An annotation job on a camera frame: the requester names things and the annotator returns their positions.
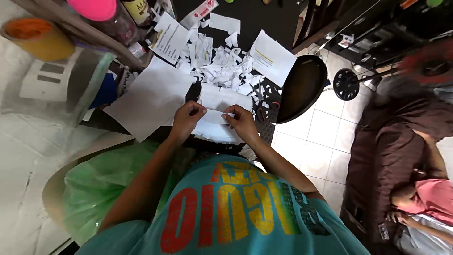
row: orange bucket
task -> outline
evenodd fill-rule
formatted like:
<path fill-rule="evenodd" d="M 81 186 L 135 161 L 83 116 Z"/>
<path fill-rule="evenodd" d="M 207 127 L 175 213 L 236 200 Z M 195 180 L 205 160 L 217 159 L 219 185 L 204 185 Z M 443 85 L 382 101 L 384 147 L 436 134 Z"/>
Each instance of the orange bucket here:
<path fill-rule="evenodd" d="M 76 50 L 62 31 L 42 19 L 10 20 L 3 25 L 0 34 L 42 61 L 67 59 Z"/>

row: green lid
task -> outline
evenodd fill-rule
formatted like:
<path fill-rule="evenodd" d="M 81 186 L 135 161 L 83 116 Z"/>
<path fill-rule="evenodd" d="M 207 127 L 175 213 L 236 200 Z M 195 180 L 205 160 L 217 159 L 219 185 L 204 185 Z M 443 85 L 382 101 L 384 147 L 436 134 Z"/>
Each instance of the green lid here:
<path fill-rule="evenodd" d="M 443 0 L 426 0 L 426 4 L 431 8 L 439 6 L 442 2 Z"/>

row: teal t-shirt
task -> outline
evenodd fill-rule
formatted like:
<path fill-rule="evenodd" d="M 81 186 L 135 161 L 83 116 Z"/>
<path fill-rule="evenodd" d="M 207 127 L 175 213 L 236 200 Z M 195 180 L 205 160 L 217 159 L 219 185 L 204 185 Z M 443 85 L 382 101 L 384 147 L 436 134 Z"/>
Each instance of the teal t-shirt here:
<path fill-rule="evenodd" d="M 77 255 L 369 255 L 326 202 L 240 157 L 195 164 L 153 223 L 98 233 Z"/>

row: person in pink shirt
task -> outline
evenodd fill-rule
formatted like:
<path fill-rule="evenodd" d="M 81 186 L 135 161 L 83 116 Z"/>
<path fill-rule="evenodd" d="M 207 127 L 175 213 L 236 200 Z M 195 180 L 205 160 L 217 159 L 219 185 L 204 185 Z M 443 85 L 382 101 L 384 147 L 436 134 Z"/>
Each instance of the person in pink shirt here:
<path fill-rule="evenodd" d="M 450 246 L 453 245 L 450 232 L 416 220 L 419 219 L 416 215 L 425 215 L 453 227 L 453 186 L 436 141 L 426 133 L 414 132 L 426 141 L 427 166 L 424 171 L 415 169 L 418 181 L 392 191 L 390 199 L 398 211 L 390 212 L 387 219 L 440 238 Z"/>

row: pink shirt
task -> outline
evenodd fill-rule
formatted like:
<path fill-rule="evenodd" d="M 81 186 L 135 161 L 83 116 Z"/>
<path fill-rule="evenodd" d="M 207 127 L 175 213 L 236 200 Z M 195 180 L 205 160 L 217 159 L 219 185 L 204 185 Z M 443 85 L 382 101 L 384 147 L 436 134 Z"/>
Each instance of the pink shirt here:
<path fill-rule="evenodd" d="M 416 181 L 414 203 L 398 207 L 412 214 L 425 214 L 453 226 L 453 186 L 450 180 L 428 179 Z"/>

